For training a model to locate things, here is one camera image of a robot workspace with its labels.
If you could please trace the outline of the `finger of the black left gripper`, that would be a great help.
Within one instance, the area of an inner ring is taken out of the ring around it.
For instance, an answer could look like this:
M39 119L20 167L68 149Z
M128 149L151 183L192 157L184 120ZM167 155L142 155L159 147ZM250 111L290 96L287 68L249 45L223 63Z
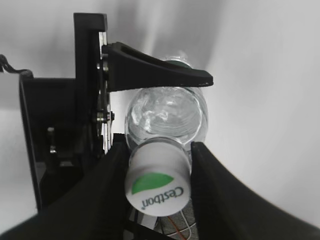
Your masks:
M109 92L155 87L210 87L213 76L144 54L121 42L103 45Z

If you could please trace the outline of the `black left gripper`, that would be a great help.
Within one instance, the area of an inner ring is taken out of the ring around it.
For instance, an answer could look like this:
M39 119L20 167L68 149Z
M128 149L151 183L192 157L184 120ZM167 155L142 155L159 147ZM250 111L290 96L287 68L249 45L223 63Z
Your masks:
M36 207L47 208L76 185L107 150L107 15L75 13L75 77L19 75L19 100Z

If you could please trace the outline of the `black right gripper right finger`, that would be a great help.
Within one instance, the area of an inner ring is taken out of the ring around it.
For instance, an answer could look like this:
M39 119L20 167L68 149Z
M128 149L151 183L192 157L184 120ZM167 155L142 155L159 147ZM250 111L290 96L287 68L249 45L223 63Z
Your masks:
M268 202L202 142L191 144L191 199L201 240L318 240L320 229Z

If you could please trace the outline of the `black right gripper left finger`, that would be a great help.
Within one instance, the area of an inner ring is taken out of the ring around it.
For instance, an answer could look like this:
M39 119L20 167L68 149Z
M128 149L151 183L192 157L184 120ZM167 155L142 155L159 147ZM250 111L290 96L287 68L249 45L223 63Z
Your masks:
M1 234L2 240L121 240L128 202L129 151L124 134L79 183L34 217Z

